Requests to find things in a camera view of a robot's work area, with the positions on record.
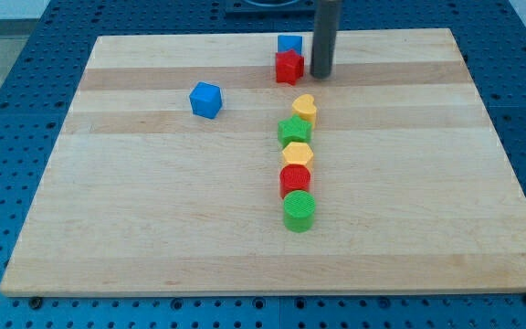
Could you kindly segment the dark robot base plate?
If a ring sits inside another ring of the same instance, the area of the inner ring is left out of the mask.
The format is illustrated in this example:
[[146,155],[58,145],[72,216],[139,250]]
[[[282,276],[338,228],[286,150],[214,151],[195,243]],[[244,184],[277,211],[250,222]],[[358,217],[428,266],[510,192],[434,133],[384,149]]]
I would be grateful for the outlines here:
[[224,0],[227,16],[313,13],[315,0]]

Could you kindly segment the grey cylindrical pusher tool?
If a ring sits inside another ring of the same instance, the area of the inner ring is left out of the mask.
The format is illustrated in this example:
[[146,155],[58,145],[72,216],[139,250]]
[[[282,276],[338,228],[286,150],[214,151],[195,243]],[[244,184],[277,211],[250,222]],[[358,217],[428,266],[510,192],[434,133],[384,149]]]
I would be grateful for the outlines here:
[[327,79],[331,75],[341,11],[342,0],[317,2],[310,59],[310,74],[316,79]]

